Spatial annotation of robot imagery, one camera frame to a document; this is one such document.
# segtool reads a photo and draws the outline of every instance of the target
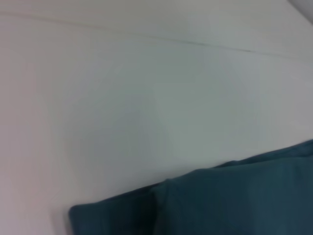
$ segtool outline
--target white surface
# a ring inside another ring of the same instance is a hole
[[[65,235],[74,204],[312,137],[305,58],[9,16],[0,31],[3,234]]]
[[[1,0],[0,11],[313,58],[313,27],[287,0]]]

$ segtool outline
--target blue fabric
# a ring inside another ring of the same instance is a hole
[[[312,155],[307,141],[75,206],[74,234],[313,234]]]

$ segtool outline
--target teal cloth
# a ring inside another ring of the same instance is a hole
[[[75,235],[313,234],[313,141],[75,206]]]

